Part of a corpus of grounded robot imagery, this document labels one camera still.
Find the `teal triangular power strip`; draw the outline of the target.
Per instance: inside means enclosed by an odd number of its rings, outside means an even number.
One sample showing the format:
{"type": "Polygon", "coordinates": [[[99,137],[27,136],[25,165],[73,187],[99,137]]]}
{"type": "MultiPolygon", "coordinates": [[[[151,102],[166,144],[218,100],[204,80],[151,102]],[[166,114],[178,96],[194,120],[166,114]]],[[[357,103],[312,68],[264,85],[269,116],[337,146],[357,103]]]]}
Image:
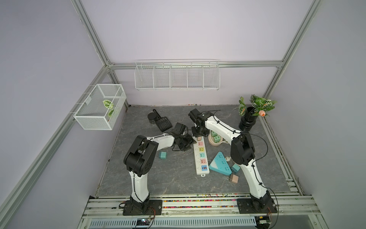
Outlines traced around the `teal triangular power strip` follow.
{"type": "Polygon", "coordinates": [[[209,165],[209,169],[226,176],[230,176],[232,174],[226,158],[221,151],[219,151],[212,160],[211,164],[209,165]]]}

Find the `black round container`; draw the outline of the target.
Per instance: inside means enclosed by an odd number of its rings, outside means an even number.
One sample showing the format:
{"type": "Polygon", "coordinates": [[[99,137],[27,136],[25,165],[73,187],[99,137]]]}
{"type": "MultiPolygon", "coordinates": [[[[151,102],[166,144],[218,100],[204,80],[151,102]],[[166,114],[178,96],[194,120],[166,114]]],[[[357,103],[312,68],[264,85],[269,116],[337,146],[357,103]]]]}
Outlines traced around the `black round container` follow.
{"type": "Polygon", "coordinates": [[[147,118],[150,124],[154,124],[158,119],[158,115],[155,112],[151,112],[148,114],[147,118]]]}

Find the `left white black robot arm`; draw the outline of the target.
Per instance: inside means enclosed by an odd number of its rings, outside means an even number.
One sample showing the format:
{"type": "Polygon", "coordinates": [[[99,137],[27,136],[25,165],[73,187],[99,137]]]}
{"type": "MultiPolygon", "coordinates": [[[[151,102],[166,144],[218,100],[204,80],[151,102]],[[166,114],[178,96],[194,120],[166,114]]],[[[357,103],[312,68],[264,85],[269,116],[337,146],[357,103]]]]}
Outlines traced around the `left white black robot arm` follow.
{"type": "Polygon", "coordinates": [[[188,127],[181,123],[177,123],[168,133],[153,137],[138,135],[124,158],[132,181],[132,202],[146,205],[149,201],[147,174],[152,168],[157,151],[174,147],[178,147],[179,151],[187,151],[193,142],[188,127]]]}

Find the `white long power strip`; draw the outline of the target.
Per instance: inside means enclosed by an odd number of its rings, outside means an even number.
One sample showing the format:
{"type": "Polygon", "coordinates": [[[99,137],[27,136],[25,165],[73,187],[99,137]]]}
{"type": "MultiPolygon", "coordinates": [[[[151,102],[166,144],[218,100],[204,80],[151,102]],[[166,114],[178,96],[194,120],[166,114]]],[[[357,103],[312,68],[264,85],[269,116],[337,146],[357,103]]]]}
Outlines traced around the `white long power strip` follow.
{"type": "Polygon", "coordinates": [[[203,137],[193,137],[193,140],[196,175],[204,177],[210,173],[205,141],[203,137]]]}

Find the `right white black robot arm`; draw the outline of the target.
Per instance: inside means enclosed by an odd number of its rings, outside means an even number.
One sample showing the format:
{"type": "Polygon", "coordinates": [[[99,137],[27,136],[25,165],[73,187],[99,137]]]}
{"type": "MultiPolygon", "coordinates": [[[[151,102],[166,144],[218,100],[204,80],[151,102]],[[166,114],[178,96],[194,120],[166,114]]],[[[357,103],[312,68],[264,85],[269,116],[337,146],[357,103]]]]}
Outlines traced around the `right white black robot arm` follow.
{"type": "Polygon", "coordinates": [[[210,111],[200,112],[193,109],[188,116],[194,123],[192,133],[195,137],[207,137],[213,131],[230,144],[230,157],[244,173],[253,206],[262,209],[266,204],[271,204],[273,199],[256,166],[255,147],[250,133],[234,129],[210,111]]]}

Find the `black slotted scoop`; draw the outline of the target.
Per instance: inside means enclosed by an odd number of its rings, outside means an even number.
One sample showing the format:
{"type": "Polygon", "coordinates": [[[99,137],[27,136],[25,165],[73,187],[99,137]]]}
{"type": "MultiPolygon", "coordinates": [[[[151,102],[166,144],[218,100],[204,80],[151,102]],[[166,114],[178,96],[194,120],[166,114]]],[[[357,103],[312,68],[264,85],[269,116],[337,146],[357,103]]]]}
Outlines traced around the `black slotted scoop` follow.
{"type": "Polygon", "coordinates": [[[172,123],[166,116],[161,117],[155,109],[153,112],[156,114],[155,123],[161,132],[165,132],[173,127],[172,123]]]}

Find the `white mesh basket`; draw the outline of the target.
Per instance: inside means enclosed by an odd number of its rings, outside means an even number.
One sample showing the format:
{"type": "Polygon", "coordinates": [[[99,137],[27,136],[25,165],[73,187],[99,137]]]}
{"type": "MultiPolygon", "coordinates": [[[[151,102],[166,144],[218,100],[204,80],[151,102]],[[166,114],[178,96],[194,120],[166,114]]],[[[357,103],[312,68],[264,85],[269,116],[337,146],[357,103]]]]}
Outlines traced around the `white mesh basket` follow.
{"type": "Polygon", "coordinates": [[[73,117],[84,130],[112,130],[125,101],[126,94],[121,84],[97,84],[73,117]],[[114,108],[105,108],[103,100],[112,101],[114,108]]]}

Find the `green leaf in basket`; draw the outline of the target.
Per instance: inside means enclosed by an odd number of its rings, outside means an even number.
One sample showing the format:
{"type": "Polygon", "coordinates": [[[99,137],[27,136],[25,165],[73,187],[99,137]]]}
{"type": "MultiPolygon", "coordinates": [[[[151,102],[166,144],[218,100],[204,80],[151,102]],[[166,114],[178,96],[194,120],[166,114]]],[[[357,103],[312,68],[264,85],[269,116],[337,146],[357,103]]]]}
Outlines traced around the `green leaf in basket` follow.
{"type": "Polygon", "coordinates": [[[105,108],[107,108],[107,109],[114,108],[114,103],[110,100],[103,100],[103,104],[104,104],[105,108]]]}

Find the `black vase with plant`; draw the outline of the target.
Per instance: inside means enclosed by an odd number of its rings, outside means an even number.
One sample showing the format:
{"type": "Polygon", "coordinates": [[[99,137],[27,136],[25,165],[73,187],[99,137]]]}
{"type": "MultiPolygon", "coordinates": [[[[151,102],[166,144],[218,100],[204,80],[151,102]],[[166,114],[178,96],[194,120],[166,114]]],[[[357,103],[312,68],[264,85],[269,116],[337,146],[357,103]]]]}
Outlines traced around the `black vase with plant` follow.
{"type": "Polygon", "coordinates": [[[252,94],[250,97],[250,103],[251,106],[247,106],[242,96],[239,99],[238,112],[241,116],[239,129],[242,131],[250,131],[255,125],[256,119],[259,116],[267,116],[268,112],[275,108],[275,104],[277,103],[277,101],[252,94]]]}

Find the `green adapter round socket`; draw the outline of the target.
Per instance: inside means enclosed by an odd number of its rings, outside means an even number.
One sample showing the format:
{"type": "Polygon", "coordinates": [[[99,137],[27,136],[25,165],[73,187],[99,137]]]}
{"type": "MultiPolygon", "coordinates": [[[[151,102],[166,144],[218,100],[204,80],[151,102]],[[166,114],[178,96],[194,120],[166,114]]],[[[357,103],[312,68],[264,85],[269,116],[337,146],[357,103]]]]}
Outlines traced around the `green adapter round socket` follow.
{"type": "Polygon", "coordinates": [[[214,132],[214,131],[211,131],[210,133],[211,133],[211,136],[212,136],[212,137],[217,136],[217,133],[216,133],[216,132],[214,132]]]}
{"type": "Polygon", "coordinates": [[[222,142],[222,138],[221,138],[221,136],[219,136],[219,135],[217,135],[217,136],[213,137],[213,140],[214,140],[214,142],[215,142],[216,144],[218,144],[218,143],[222,142]]]}

